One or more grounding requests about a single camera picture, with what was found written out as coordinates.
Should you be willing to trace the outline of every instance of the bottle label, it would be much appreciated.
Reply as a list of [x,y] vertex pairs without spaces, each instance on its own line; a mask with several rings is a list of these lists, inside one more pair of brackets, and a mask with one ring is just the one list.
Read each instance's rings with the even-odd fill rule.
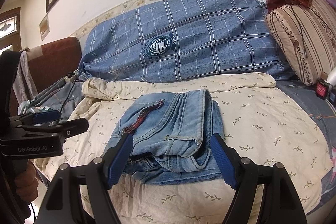
[[316,92],[317,92],[320,96],[324,97],[325,94],[327,93],[327,88],[326,88],[325,86],[321,85],[321,84],[318,82],[318,83],[317,83],[317,86],[316,86]]
[[330,94],[329,94],[329,98],[330,98],[330,100],[331,100],[332,102],[335,102],[336,96],[335,96],[334,93],[330,93]]

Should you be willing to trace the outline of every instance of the blue denim jeans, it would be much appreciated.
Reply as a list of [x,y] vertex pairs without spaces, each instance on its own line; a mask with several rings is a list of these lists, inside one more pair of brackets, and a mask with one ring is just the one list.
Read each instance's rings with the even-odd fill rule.
[[210,137],[223,137],[223,124],[208,90],[140,96],[119,120],[104,153],[135,124],[133,151],[124,170],[133,178],[157,185],[222,178]]

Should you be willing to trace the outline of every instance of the metal screw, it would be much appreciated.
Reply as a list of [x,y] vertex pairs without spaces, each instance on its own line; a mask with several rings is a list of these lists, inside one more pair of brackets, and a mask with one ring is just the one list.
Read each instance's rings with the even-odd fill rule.
[[243,157],[243,158],[241,158],[241,162],[242,162],[243,164],[249,164],[251,161],[250,161],[249,158]]
[[60,166],[59,166],[59,168],[61,169],[61,170],[65,170],[65,169],[67,169],[68,168],[68,164],[61,164]]
[[99,164],[99,163],[101,163],[103,161],[103,159],[101,158],[101,157],[97,157],[97,158],[94,158],[93,159],[93,163],[95,163],[95,164]]
[[284,165],[281,162],[277,162],[275,166],[278,167],[279,169],[284,168]]

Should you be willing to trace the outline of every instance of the red label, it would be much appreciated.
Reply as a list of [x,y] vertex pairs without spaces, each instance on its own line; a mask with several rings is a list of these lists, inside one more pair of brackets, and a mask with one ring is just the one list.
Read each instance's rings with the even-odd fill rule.
[[322,97],[324,97],[325,94],[327,93],[327,88],[318,82],[316,86],[316,92]]

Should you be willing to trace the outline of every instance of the bottle cap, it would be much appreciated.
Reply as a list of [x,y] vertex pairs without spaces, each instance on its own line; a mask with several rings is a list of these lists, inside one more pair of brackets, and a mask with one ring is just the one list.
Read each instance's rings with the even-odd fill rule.
[[328,79],[328,75],[324,71],[321,72],[321,79],[325,81]]

